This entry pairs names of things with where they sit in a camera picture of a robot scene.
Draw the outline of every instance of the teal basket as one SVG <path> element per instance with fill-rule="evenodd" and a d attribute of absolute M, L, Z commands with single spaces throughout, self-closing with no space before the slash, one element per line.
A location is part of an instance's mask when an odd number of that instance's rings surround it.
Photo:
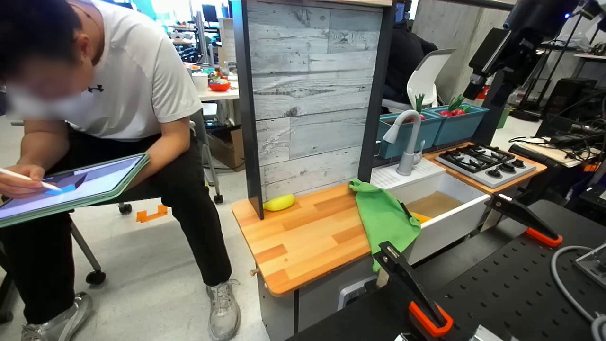
<path fill-rule="evenodd" d="M 379 149 L 379 156 L 382 158 L 393 158 L 400 157 L 404 153 L 404 149 L 408 145 L 408 139 L 413 130 L 413 123 L 402 123 L 400 131 L 398 132 L 398 139 L 395 143 L 387 143 L 383 140 L 383 135 L 389 130 L 391 124 L 387 121 L 395 120 L 400 114 L 399 113 L 387 113 L 381 115 L 379 118 L 379 129 L 377 131 L 377 140 L 381 140 L 381 148 Z M 442 121 L 446 118 L 442 115 L 436 115 L 433 113 L 423 113 L 425 119 L 421 121 L 421 129 L 419 130 L 419 138 L 415 145 L 415 152 L 421 149 L 421 141 L 425 140 L 425 148 L 429 148 L 433 145 L 433 140 L 436 138 L 436 134 L 440 129 Z"/>
<path fill-rule="evenodd" d="M 441 121 L 442 125 L 438 130 L 438 134 L 434 139 L 433 145 L 440 146 L 442 144 L 451 143 L 459 140 L 466 140 L 473 136 L 476 132 L 484 113 L 488 109 L 474 106 L 473 104 L 464 103 L 463 106 L 469 105 L 467 113 L 465 115 L 459 115 L 454 117 L 445 117 L 440 115 L 440 111 L 448 110 L 448 106 L 433 107 L 423 109 L 423 115 L 433 114 L 444 117 Z"/>

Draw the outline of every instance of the cardboard box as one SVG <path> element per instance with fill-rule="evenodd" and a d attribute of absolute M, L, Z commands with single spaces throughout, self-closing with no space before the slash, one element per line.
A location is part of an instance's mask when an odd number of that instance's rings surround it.
<path fill-rule="evenodd" d="M 210 152 L 215 159 L 239 172 L 246 168 L 244 162 L 244 140 L 239 126 L 216 130 L 208 135 Z"/>

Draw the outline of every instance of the hair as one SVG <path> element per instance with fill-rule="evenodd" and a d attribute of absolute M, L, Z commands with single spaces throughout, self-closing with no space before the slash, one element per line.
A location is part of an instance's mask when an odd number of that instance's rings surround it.
<path fill-rule="evenodd" d="M 78 29 L 82 23 L 66 0 L 0 1 L 0 81 L 32 56 L 75 61 Z"/>

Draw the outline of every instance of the knob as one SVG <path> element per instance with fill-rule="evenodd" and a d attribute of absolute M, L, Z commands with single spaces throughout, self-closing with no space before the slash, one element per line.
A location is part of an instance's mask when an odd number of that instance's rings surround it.
<path fill-rule="evenodd" d="M 524 162 L 522 160 L 520 160 L 520 159 L 513 160 L 511 162 L 511 164 L 514 165 L 514 166 L 516 166 L 516 167 L 518 167 L 518 168 L 524 168 L 525 167 Z"/>
<path fill-rule="evenodd" d="M 505 162 L 503 162 L 502 164 L 499 165 L 499 169 L 506 173 L 513 173 L 516 171 L 512 165 L 505 163 Z"/>
<path fill-rule="evenodd" d="M 490 175 L 493 178 L 500 178 L 501 177 L 501 172 L 499 172 L 499 170 L 496 169 L 496 168 L 487 171 L 486 174 Z"/>

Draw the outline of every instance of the gray cable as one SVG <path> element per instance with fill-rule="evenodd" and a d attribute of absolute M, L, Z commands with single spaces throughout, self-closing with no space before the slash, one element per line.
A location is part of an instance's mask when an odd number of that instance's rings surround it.
<path fill-rule="evenodd" d="M 551 275 L 553 276 L 553 280 L 558 285 L 558 288 L 564 294 L 564 297 L 568 299 L 568 301 L 579 311 L 581 315 L 583 315 L 589 322 L 591 322 L 591 334 L 595 341 L 606 341 L 606 316 L 600 316 L 595 319 L 590 313 L 588 313 L 580 304 L 577 302 L 574 297 L 566 290 L 566 287 L 562 283 L 560 276 L 558 275 L 557 269 L 557 261 L 558 257 L 565 253 L 566 251 L 571 250 L 585 250 L 592 251 L 593 249 L 587 248 L 585 246 L 566 246 L 557 250 L 556 253 L 553 254 L 551 258 Z"/>

